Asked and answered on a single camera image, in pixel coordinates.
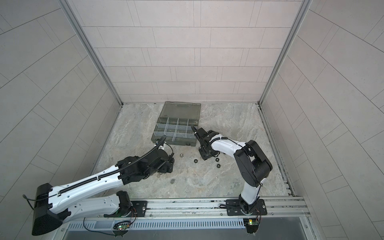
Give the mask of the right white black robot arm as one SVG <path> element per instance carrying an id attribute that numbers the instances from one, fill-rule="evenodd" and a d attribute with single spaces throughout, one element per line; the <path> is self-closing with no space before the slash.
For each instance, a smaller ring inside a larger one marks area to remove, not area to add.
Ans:
<path id="1" fill-rule="evenodd" d="M 212 130 L 195 127 L 192 130 L 200 143 L 199 152 L 203 160 L 216 158 L 220 153 L 233 157 L 245 181 L 239 203 L 228 204 L 225 208 L 240 209 L 243 215 L 265 216 L 267 211 L 260 199 L 260 190 L 273 166 L 260 146 L 253 140 L 238 142 Z"/>

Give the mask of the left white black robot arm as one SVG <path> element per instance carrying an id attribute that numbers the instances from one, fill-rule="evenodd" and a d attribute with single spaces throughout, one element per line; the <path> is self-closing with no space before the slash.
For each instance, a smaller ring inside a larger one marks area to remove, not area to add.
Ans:
<path id="1" fill-rule="evenodd" d="M 175 159 L 163 149 L 153 149 L 142 157 L 126 157 L 117 164 L 79 181 L 53 187 L 43 184 L 37 188 L 34 200 L 32 235 L 40 236 L 58 229 L 77 218 L 103 216 L 106 218 L 136 217 L 126 191 L 95 198 L 103 191 L 145 180 L 155 173 L 172 173 Z"/>

